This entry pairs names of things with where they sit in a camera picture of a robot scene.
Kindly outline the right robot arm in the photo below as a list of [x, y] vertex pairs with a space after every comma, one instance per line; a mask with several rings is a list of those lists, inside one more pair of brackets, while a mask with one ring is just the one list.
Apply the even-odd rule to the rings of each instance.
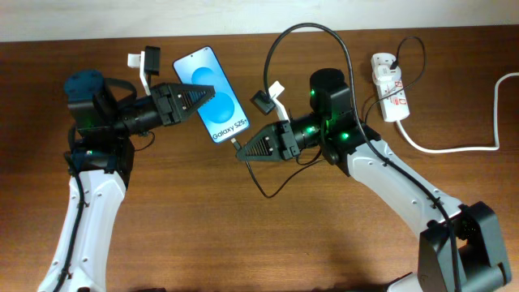
[[310, 114], [268, 124], [248, 143], [234, 145], [236, 157], [288, 161], [318, 146], [330, 165], [375, 192], [419, 241], [417, 272], [382, 291], [495, 291], [512, 280], [500, 224], [488, 205], [463, 204], [399, 159], [358, 119], [340, 70], [316, 71], [310, 90]]

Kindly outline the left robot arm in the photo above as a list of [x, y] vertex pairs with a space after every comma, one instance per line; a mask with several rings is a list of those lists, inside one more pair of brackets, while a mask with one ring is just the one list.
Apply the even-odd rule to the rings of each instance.
[[211, 85], [157, 84], [144, 97], [97, 70], [64, 84], [75, 120], [64, 157], [69, 202], [56, 252], [40, 291], [104, 291], [109, 246], [135, 157], [132, 135], [185, 122], [215, 95]]

